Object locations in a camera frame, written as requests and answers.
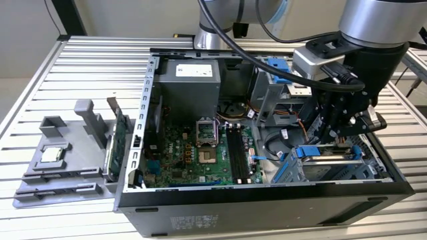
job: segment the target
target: green circuit board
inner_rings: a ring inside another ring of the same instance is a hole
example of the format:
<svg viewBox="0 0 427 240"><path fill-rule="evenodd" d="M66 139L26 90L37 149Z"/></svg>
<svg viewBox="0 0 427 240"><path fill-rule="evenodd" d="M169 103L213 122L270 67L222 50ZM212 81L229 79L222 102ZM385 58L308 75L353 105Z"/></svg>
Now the green circuit board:
<svg viewBox="0 0 427 240"><path fill-rule="evenodd" d="M166 127L164 150L158 160L159 170L155 174L149 169L145 170L143 182L146 186L149 188L165 188L186 187L188 185L222 186L234 184L225 127L217 128L217 137L217 145L213 148L198 148L194 144L194 127ZM249 127L241 129L241 138L245 146L245 157L248 158L249 148L253 148L256 154ZM214 159L214 162L205 163L204 159ZM246 170L250 171L249 163L246 163ZM258 163L249 178L253 184L262 183Z"/></svg>

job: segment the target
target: blue plastic clip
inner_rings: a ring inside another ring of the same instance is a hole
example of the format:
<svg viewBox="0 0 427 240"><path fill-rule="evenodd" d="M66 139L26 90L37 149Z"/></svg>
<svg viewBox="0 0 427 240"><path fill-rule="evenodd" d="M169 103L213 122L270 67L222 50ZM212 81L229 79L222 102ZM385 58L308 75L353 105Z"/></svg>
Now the blue plastic clip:
<svg viewBox="0 0 427 240"><path fill-rule="evenodd" d="M282 58L268 58L266 63L269 66L274 67L282 72L289 73L289 66L286 64L286 61ZM272 82L274 84L290 84L292 82L284 78L277 77L276 75L272 78Z"/></svg>

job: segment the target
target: slotted metal surface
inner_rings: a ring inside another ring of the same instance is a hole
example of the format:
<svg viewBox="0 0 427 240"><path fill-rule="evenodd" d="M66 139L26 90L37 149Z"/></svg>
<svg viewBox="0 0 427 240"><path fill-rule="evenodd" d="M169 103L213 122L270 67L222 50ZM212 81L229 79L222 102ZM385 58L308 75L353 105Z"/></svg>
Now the slotted metal surface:
<svg viewBox="0 0 427 240"><path fill-rule="evenodd" d="M250 51L292 52L301 44L240 40ZM115 96L125 114L134 118L145 76L149 48L190 49L189 38L141 39L71 37L57 43L27 86L0 139L0 239L139 240L122 214L111 213L113 199L14 209L11 197L39 140L43 116L79 120L75 99L93 99L103 119L113 113L105 102ZM425 59L424 52L416 52ZM380 112L388 128L376 134L416 194L350 226L240 232L180 239L262 240L420 240L427 239L427 124L393 85L380 92Z"/></svg>

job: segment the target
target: black cable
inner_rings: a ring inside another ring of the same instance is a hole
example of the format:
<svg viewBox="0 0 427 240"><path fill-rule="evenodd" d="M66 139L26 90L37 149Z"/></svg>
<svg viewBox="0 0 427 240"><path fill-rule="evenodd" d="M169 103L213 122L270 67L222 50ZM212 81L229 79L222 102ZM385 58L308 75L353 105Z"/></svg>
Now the black cable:
<svg viewBox="0 0 427 240"><path fill-rule="evenodd" d="M61 35L59 28L58 28L58 26L55 25L55 22L54 22L54 20L53 20L53 17L51 17L50 11L49 11L49 7L47 7L46 0L43 0L43 5L45 5L45 10L46 10L47 16L50 17L51 23L54 24L57 33L58 33L58 35Z"/></svg>
<svg viewBox="0 0 427 240"><path fill-rule="evenodd" d="M246 51L244 51L242 48L234 43L234 41L226 36L224 31L221 30L221 27L218 26L218 24L213 20L213 17L212 17L209 10L208 10L208 6L206 6L205 1L197 0L197 2L200 5L200 10L206 18L206 21L210 24L210 26L212 26L214 32L217 33L218 37L221 38L221 40L226 43L226 45L233 49L233 51L240 55L240 57L242 59L245 59L248 62L250 62L257 68L264 70L266 73L269 73L280 78L284 78L284 79L289 80L290 82L294 82L300 85L310 87L313 89L320 89L320 90L330 91L330 92L350 93L350 92L360 91L365 87L365 85L362 84L361 81L358 81L357 84L352 84L352 85L337 85L333 83L313 81L310 79L296 76L290 73L280 71L277 68L262 63L252 55L249 55L246 53Z"/></svg>
<svg viewBox="0 0 427 240"><path fill-rule="evenodd" d="M410 89L408 90L406 95L405 95L406 98L410 96L412 91L413 91L413 88L410 88Z"/></svg>
<svg viewBox="0 0 427 240"><path fill-rule="evenodd" d="M408 47L418 50L427 50L427 44L414 41L408 42Z"/></svg>
<svg viewBox="0 0 427 240"><path fill-rule="evenodd" d="M397 81L394 81L394 84L393 84L394 86L397 85L397 83L398 83L398 81L400 81L400 78L402 77L402 75L405 74L405 72L406 72L408 69L409 69L409 67L406 66L405 69L402 70L398 78L397 78Z"/></svg>
<svg viewBox="0 0 427 240"><path fill-rule="evenodd" d="M277 38L269 32L268 28L265 27L264 21L261 19L261 13L260 13L260 0L254 0L254 11L256 11L257 22L258 22L258 25L260 25L261 29L264 30L264 32L268 35L268 37L270 37L270 39L274 40L277 43L293 44L293 43L298 43L298 42L302 42L302 41L306 41L306 40L312 40L312 39L316 39L316 38L325 37L325 36L336 34L336 31L330 31L330 32L316 34L313 36L305 36L305 37L301 37L301 38L297 38L297 39L292 39L292 40L282 40L282 39Z"/></svg>
<svg viewBox="0 0 427 240"><path fill-rule="evenodd" d="M280 137L280 133L278 133L277 135L273 135L273 136L272 136L270 138L268 138L268 139L265 140L265 142L264 142L264 149L265 149L265 151L266 151L270 155L273 155L273 156L277 156L277 152L276 152L276 151L272 151L272 150L269 149L269 143L270 143L273 140L276 140L278 137Z"/></svg>

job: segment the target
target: white wall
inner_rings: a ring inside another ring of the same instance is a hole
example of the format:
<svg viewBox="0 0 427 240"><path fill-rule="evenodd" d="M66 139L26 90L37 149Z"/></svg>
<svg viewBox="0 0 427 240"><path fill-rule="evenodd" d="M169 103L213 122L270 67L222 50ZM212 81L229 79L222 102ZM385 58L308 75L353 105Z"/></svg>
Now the white wall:
<svg viewBox="0 0 427 240"><path fill-rule="evenodd" d="M89 35L114 37L170 37L196 34L196 0L74 0ZM344 0L289 0L290 10L282 25L285 39L337 30ZM266 38L257 24L248 38Z"/></svg>
<svg viewBox="0 0 427 240"><path fill-rule="evenodd" d="M94 36L168 38L198 26L194 0L77 0L75 6Z"/></svg>
<svg viewBox="0 0 427 240"><path fill-rule="evenodd" d="M0 30L0 78L30 78L58 37L43 1L0 0Z"/></svg>
<svg viewBox="0 0 427 240"><path fill-rule="evenodd" d="M338 30L345 0L289 0L281 39Z"/></svg>

